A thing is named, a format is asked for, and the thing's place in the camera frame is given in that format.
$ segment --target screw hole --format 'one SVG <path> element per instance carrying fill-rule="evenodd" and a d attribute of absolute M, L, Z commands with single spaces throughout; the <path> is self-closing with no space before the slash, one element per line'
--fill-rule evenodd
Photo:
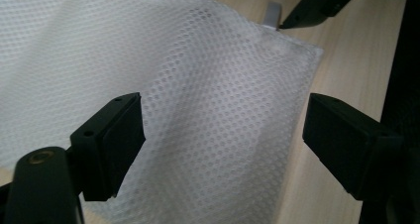
<path fill-rule="evenodd" d="M 94 134 L 94 132 L 92 132 L 92 131 L 86 131 L 86 132 L 83 133 L 83 135 L 85 137 L 91 137 L 91 136 L 93 136 L 93 134 Z"/>

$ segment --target white mesh fabric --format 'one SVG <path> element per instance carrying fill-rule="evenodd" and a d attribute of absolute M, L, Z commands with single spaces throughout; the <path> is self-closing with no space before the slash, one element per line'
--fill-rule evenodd
<path fill-rule="evenodd" d="M 0 167 L 140 91 L 112 223 L 270 223 L 321 50 L 211 0 L 0 0 Z"/>

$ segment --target wooden surface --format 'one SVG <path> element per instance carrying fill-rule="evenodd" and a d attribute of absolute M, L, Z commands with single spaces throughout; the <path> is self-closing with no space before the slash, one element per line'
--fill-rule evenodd
<path fill-rule="evenodd" d="M 269 1 L 283 19 L 299 0 L 216 0 L 251 21 L 263 20 Z M 378 120 L 405 0 L 352 0 L 322 25 L 282 31 L 324 49 L 311 91 L 346 101 Z M 349 196 L 301 139 L 304 112 L 295 130 L 276 223 L 358 223 L 362 204 Z"/>

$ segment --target wooden table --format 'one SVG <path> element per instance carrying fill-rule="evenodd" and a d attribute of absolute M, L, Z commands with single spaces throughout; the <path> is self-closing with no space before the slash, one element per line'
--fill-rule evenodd
<path fill-rule="evenodd" d="M 287 16 L 299 0 L 216 0 L 251 21 L 263 20 L 269 1 Z M 346 101 L 379 120 L 406 0 L 352 0 L 322 25 L 282 33 L 317 45 L 324 55 L 311 91 Z M 302 112 L 291 146 L 276 223 L 358 223 L 355 201 L 304 145 Z"/>

